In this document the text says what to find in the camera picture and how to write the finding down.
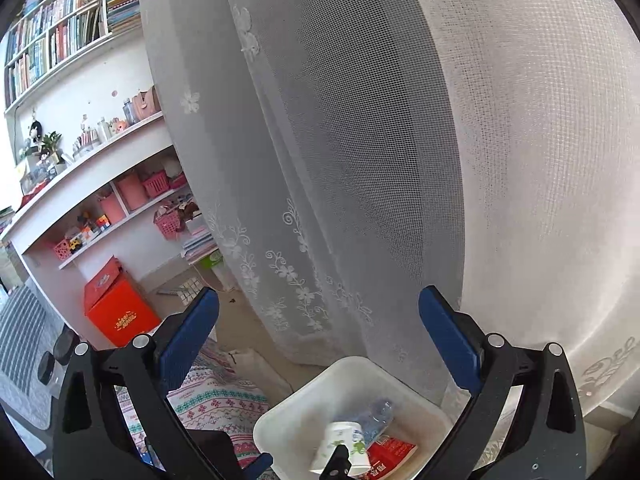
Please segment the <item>white floral paper cup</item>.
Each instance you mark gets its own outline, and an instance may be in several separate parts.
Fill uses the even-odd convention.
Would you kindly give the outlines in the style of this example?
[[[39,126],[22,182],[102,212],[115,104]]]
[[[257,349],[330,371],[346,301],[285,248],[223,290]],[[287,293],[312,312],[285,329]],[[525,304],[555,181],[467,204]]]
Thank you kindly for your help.
[[[331,422],[309,470],[321,479],[346,479],[367,474],[371,463],[358,422]]]

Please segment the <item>red instant noodle cup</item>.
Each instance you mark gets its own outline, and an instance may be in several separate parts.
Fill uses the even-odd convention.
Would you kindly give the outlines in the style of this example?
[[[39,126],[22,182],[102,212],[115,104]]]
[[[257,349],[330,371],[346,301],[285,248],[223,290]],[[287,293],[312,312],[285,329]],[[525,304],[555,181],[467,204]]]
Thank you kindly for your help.
[[[413,456],[417,449],[415,444],[381,434],[368,448],[370,469],[360,474],[359,479],[385,479]]]

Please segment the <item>white trash bin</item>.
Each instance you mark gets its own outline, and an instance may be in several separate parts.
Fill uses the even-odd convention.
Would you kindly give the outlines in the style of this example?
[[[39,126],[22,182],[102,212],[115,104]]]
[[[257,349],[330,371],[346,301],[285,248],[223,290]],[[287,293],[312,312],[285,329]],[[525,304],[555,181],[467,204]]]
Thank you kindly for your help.
[[[386,477],[416,478],[449,434],[452,422],[435,404],[360,356],[336,361],[260,416],[254,442],[259,452],[272,456],[271,469],[278,478],[314,479],[310,465],[326,425],[380,399],[394,404],[387,433],[416,446],[416,452]]]

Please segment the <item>patterned handmade tablecloth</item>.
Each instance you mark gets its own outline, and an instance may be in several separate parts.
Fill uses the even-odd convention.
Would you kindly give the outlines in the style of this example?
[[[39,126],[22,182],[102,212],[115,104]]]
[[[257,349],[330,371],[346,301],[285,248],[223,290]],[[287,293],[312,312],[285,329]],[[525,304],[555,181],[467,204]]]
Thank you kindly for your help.
[[[253,439],[268,408],[262,390],[233,369],[228,353],[207,339],[181,386],[167,400],[187,430],[219,430],[231,438],[241,460],[259,454]]]

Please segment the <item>clear plastic bottle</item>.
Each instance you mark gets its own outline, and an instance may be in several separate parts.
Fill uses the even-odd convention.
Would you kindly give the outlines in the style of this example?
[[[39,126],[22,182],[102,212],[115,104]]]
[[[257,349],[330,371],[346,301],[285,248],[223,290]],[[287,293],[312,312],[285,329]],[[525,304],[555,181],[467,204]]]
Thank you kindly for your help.
[[[390,399],[378,399],[368,408],[350,414],[347,419],[360,425],[363,443],[368,448],[394,418],[394,404]]]

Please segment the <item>plastic jar with chestnuts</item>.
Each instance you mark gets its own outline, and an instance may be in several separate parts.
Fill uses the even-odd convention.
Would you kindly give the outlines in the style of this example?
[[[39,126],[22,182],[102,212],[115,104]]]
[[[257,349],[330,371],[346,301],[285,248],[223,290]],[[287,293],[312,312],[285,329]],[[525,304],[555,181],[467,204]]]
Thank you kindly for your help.
[[[44,386],[61,385],[64,377],[64,367],[50,351],[45,351],[38,365],[37,376]]]

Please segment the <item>plastic jar with nuts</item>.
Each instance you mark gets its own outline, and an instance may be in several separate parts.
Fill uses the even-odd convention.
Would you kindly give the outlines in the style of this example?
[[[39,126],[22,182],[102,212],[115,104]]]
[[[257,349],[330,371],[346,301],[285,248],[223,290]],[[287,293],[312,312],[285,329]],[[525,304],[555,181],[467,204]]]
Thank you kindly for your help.
[[[79,343],[79,336],[70,327],[65,325],[53,346],[52,356],[55,358],[55,361],[62,366],[66,366],[68,362],[70,362],[70,358]]]

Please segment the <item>grey sofa with quilt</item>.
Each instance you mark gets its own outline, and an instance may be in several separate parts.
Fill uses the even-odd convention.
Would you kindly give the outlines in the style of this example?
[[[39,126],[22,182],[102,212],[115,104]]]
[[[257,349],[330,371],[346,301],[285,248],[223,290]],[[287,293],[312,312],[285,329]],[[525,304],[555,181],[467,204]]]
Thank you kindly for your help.
[[[52,351],[64,322],[27,281],[1,307],[1,400],[40,430],[50,426],[52,396],[38,379],[42,355]]]

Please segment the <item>red cardboard box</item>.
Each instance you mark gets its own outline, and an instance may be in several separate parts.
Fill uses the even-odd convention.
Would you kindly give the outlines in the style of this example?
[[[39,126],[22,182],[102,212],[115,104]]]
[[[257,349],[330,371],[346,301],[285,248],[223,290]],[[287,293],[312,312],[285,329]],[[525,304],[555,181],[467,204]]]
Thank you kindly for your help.
[[[132,338],[152,332],[162,322],[115,256],[85,284],[84,313],[115,347],[126,347]]]

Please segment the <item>small pink lattice box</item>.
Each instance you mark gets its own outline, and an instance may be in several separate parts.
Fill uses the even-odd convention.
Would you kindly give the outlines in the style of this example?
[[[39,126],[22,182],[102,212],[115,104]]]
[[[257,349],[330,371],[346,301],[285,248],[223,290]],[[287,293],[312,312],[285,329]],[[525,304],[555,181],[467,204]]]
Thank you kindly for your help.
[[[58,244],[55,244],[52,248],[55,257],[61,262],[66,261],[72,255],[70,249],[70,242],[68,240],[61,240]]]

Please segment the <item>stack of papers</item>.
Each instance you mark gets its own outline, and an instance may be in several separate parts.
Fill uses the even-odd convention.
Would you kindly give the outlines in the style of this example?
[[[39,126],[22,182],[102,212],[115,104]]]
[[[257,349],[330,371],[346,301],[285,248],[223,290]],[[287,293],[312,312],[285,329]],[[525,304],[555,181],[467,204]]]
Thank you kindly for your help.
[[[181,237],[181,244],[181,258],[187,264],[197,263],[218,249],[202,214],[186,220],[186,230]]]

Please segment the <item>pink basket lower shelf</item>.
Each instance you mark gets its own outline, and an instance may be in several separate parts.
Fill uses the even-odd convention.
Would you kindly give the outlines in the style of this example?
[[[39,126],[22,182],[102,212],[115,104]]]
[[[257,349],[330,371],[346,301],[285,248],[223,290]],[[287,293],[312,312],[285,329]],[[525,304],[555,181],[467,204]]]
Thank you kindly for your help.
[[[178,209],[164,214],[157,212],[153,222],[165,240],[175,240],[182,229],[182,221]]]

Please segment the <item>pink basket shelf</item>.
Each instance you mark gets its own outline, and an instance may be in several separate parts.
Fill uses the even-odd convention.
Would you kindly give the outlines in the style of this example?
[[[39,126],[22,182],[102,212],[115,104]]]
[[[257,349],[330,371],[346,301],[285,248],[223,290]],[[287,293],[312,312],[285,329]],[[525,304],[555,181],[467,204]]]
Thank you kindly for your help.
[[[169,180],[165,170],[157,171],[142,181],[142,186],[149,198],[155,198],[169,191]]]
[[[157,212],[153,222],[165,240],[175,240],[182,229],[182,221],[178,209],[164,214]]]

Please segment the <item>pink storage cup left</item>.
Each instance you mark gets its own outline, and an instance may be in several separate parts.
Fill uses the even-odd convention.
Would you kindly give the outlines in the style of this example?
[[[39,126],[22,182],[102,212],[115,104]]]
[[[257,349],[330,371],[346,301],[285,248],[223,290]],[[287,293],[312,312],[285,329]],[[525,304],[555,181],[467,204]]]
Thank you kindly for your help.
[[[126,217],[125,211],[120,206],[117,196],[111,193],[109,196],[100,197],[99,205],[111,224],[116,224]]]

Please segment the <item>pink storage cup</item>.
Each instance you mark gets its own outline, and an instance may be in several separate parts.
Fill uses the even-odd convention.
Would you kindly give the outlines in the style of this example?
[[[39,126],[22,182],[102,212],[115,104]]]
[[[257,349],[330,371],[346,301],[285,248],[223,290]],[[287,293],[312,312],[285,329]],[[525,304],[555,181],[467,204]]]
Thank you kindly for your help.
[[[111,224],[116,224],[126,217],[125,211],[120,206],[117,196],[111,193],[109,196],[100,197],[99,205]]]
[[[146,194],[138,174],[134,171],[128,172],[117,180],[116,186],[129,211],[139,209],[148,201],[148,194]]]

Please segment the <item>pink storage cup right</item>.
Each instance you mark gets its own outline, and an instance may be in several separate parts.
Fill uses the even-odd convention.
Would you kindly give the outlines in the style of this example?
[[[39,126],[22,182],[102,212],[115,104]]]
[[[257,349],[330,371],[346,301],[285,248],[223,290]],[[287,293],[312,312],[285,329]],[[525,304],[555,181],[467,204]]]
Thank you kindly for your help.
[[[148,194],[146,194],[138,174],[134,171],[128,172],[117,180],[116,186],[129,211],[139,209],[148,201]]]

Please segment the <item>pink basket upper shelf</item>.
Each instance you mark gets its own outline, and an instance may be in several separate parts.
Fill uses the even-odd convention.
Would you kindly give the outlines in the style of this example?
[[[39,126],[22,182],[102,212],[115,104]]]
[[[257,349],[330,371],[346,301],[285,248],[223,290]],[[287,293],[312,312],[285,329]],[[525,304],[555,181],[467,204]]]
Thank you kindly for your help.
[[[169,180],[165,170],[157,171],[142,181],[142,186],[149,198],[155,198],[169,191]]]

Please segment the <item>white pink shelf unit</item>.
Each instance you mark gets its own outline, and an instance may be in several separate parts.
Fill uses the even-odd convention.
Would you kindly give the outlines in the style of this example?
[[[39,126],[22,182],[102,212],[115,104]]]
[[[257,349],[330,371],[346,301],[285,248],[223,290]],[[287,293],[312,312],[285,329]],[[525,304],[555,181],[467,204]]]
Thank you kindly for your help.
[[[122,117],[125,100],[152,83],[143,32],[134,28],[120,36],[107,35],[67,60],[6,116],[20,130],[37,119],[45,132],[62,136],[62,151],[70,154],[82,127]],[[44,298],[67,325],[100,349],[111,343],[85,315],[84,287],[109,258],[119,258],[146,292],[188,268],[180,240],[163,237],[153,222],[160,200],[130,209],[116,186],[130,170],[160,166],[162,157],[173,150],[162,114],[146,118],[73,162],[15,215],[3,233]],[[125,217],[60,260],[54,244],[81,212],[100,211],[101,191],[116,198]]]

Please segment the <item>white lace curtain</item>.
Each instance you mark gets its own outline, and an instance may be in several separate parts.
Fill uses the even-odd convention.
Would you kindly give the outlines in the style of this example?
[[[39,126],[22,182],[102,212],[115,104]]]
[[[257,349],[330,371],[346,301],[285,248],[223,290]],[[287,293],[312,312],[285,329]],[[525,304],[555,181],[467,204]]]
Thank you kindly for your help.
[[[639,373],[639,39],[615,0],[141,0],[181,165],[294,362],[436,403],[435,286],[560,344],[590,411]]]

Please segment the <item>upper bookshelf with books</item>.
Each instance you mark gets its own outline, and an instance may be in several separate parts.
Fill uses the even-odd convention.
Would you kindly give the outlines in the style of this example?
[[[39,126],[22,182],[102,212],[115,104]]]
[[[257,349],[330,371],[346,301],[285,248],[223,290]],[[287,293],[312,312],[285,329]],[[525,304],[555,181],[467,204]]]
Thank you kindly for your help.
[[[6,110],[64,67],[140,26],[140,0],[26,0],[6,33]]]

